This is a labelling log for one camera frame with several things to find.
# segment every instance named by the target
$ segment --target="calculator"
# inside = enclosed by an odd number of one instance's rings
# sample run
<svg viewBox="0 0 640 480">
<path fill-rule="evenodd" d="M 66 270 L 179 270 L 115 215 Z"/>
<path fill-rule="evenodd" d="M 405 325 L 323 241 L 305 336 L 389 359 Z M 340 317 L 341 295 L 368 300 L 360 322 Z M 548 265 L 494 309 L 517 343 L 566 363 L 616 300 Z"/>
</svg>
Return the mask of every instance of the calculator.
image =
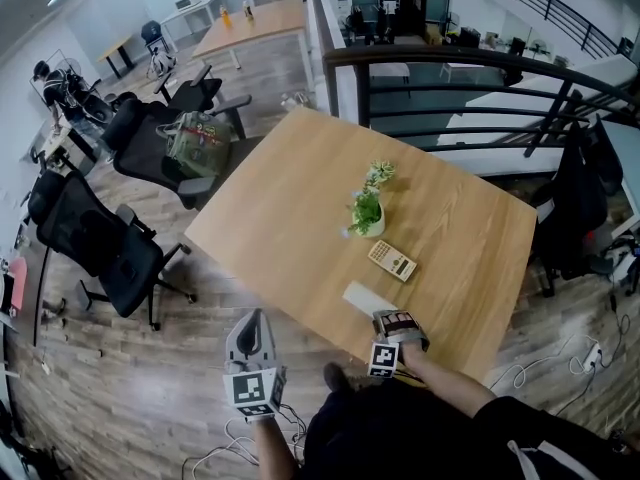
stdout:
<svg viewBox="0 0 640 480">
<path fill-rule="evenodd" d="M 388 243 L 378 240 L 378 243 L 369 251 L 369 259 L 377 263 L 400 281 L 406 281 L 416 268 L 415 261 L 411 261 L 397 249 Z"/>
</svg>

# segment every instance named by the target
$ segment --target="pink object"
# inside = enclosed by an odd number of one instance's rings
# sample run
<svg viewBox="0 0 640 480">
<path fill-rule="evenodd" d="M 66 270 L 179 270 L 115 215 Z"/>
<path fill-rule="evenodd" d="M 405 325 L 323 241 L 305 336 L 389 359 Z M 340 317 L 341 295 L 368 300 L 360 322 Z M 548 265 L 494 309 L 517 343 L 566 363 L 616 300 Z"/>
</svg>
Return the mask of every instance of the pink object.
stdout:
<svg viewBox="0 0 640 480">
<path fill-rule="evenodd" d="M 9 264 L 9 272 L 14 278 L 11 305 L 20 311 L 22 309 L 22 299 L 24 298 L 24 287 L 27 284 L 27 261 L 22 257 L 14 259 Z"/>
</svg>

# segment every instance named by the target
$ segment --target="shoe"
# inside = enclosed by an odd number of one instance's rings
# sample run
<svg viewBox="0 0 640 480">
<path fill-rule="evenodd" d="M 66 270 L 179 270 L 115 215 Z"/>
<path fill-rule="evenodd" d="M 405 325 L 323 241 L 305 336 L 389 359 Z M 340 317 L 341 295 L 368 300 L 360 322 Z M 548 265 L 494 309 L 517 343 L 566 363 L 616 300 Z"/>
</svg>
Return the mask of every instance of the shoe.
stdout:
<svg viewBox="0 0 640 480">
<path fill-rule="evenodd" d="M 328 363 L 322 371 L 324 382 L 332 393 L 336 391 L 353 391 L 344 370 L 336 363 Z"/>
</svg>

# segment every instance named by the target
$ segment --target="potted plant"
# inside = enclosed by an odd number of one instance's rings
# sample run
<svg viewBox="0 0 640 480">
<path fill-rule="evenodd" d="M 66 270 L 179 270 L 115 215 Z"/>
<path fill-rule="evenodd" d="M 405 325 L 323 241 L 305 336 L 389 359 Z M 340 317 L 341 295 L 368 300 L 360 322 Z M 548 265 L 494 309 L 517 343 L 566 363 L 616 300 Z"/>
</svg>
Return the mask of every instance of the potted plant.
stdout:
<svg viewBox="0 0 640 480">
<path fill-rule="evenodd" d="M 395 174 L 395 167 L 386 161 L 375 161 L 371 164 L 364 187 L 355 192 L 351 210 L 352 224 L 347 233 L 355 232 L 364 237 L 380 236 L 384 233 L 384 208 L 380 204 L 380 186 Z"/>
</svg>

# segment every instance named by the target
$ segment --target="black sleeve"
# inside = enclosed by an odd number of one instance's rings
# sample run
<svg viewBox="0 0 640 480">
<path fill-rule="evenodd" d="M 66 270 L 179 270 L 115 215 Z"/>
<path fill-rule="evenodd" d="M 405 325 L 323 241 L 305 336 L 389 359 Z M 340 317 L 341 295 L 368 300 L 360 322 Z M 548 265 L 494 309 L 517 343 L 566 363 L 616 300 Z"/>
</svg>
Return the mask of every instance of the black sleeve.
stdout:
<svg viewBox="0 0 640 480">
<path fill-rule="evenodd" d="M 473 424 L 483 439 L 487 438 L 493 446 L 500 448 L 506 449 L 509 441 L 515 441 L 520 449 L 538 448 L 546 441 L 603 479 L 612 478 L 616 471 L 624 475 L 627 468 L 637 464 L 637 457 L 615 453 L 610 443 L 592 432 L 511 397 L 489 402 L 478 411 Z"/>
<path fill-rule="evenodd" d="M 43 91 L 42 96 L 44 97 L 44 102 L 47 107 L 53 107 L 56 102 L 56 92 L 53 89 L 47 88 Z"/>
</svg>

